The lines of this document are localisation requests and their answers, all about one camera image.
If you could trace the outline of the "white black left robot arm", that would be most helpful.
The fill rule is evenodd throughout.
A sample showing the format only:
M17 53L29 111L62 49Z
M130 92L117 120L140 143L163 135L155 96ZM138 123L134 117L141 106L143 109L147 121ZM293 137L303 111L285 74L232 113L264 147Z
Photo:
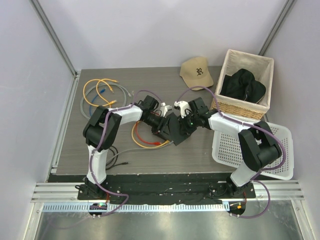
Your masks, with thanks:
M175 115L170 108L150 95L120 108L98 106L83 130L89 162L84 184L78 186L78 198L100 200L111 193L107 189L107 155L121 125L144 122L154 134L160 134Z

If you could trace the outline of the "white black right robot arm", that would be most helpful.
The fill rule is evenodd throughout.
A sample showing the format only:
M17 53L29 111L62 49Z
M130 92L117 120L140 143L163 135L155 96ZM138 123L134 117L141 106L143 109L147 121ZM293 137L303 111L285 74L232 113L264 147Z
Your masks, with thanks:
M249 123L227 116L219 107L209 110L200 97L190 102L175 101L174 108L180 110L187 130L203 127L238 139L243 161L226 179L225 190L230 197L241 195L265 166L287 157L284 146L264 121Z

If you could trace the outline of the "black network switch box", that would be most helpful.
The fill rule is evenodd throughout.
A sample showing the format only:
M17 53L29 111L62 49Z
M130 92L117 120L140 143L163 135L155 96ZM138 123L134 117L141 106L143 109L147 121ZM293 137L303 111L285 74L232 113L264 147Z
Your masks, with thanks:
M187 122L175 113L170 113L167 116L168 119L168 131L169 140L173 142L175 146L178 146L186 139L188 139L194 132L192 127L187 125Z

